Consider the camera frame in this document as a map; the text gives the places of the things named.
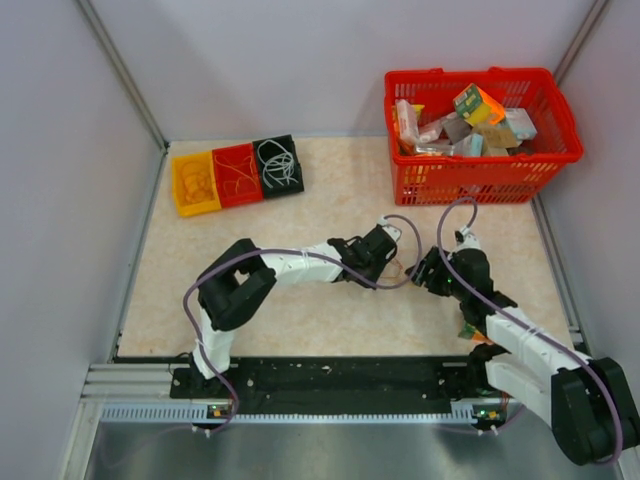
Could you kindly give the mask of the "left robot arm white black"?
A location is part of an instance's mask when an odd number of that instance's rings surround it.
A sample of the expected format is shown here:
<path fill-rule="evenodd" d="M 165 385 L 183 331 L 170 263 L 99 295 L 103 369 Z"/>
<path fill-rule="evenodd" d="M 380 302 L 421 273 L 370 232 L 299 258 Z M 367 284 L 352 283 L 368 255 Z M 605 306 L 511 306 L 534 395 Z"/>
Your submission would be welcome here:
<path fill-rule="evenodd" d="M 236 331 L 276 286 L 354 281 L 374 288 L 397 253 L 401 230 L 381 219 L 365 236 L 331 238 L 292 253 L 273 253 L 248 238 L 236 241 L 198 277 L 200 339 L 193 351 L 192 384 L 205 396 L 226 387 Z"/>

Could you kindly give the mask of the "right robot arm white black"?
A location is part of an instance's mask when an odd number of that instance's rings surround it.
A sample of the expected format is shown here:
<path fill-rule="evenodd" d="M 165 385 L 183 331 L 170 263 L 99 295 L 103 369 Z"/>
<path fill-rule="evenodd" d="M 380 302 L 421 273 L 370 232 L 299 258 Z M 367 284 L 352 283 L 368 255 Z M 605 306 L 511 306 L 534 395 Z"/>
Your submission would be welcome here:
<path fill-rule="evenodd" d="M 515 398 L 549 426 L 576 465 L 638 446 L 639 414 L 622 367 L 561 347 L 495 288 L 482 250 L 432 247 L 406 273 L 430 293 L 455 298 L 464 320 L 487 338 L 469 356 L 466 380 L 474 393 L 500 390 Z"/>

